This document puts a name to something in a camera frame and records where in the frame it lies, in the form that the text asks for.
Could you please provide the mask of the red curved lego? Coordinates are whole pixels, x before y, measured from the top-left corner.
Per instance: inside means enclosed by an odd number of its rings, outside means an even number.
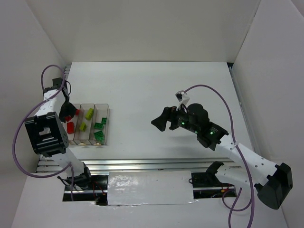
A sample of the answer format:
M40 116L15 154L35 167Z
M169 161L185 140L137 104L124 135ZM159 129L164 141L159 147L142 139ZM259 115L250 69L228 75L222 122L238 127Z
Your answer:
M66 122L69 122L69 121L71 121L71 120L72 120L72 117L71 117L71 116L66 116L66 117L65 117L65 121L66 121Z

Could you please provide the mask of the lime rectangular lego brick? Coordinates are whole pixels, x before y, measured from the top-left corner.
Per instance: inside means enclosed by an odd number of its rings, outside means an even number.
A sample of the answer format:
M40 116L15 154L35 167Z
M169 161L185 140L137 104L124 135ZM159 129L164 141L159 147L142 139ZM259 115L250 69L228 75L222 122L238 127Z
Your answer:
M86 115L85 115L85 119L86 120L91 120L92 117L94 115L94 109L93 108L89 108Z

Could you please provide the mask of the lime lego block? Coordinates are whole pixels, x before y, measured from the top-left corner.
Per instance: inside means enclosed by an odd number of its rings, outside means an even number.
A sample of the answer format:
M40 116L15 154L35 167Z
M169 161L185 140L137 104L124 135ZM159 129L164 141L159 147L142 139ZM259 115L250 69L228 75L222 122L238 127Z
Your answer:
M87 129L87 125L85 122L82 122L79 126L79 130L82 131L82 132L85 132Z

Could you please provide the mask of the green square lego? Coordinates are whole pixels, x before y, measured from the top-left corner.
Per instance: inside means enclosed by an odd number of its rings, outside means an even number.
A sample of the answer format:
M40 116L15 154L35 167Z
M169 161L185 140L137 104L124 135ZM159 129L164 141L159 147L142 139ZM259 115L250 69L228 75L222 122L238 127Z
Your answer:
M95 123L94 124L94 129L95 130L102 130L103 129L103 126L104 126L104 124L102 124L102 123Z

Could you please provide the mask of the green rounded lego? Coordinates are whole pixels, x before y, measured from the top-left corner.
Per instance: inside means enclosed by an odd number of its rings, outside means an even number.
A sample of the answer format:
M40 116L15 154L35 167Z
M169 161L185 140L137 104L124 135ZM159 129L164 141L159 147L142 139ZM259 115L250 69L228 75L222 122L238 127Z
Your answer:
M102 124L106 124L106 123L107 123L107 118L106 118L106 117L103 117L101 123L102 123Z

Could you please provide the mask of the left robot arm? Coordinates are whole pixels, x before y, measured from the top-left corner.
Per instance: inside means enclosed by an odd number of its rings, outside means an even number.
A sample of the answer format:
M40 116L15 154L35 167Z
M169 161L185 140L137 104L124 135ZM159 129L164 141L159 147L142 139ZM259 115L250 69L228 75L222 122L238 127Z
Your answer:
M67 127L63 126L68 118L76 115L77 108L70 103L67 84L61 91L62 78L53 79L53 85L43 89L44 104L33 117L25 120L25 127L33 151L45 158L51 158L62 169L66 169L67 183L82 190L88 189L91 173L87 166L71 152Z

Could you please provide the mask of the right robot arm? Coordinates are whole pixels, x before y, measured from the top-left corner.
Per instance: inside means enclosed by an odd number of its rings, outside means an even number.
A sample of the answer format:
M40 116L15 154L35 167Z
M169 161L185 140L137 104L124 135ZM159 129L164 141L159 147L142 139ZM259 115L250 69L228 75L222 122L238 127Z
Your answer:
M233 140L227 130L209 120L208 112L200 104L191 104L186 109L165 107L162 114L151 123L160 131L165 131L167 122L170 130L179 127L195 133L199 143L231 159L249 171L241 174L215 162L210 172L222 183L241 187L253 185L258 199L271 209L279 209L293 187L291 167L269 161L244 145Z

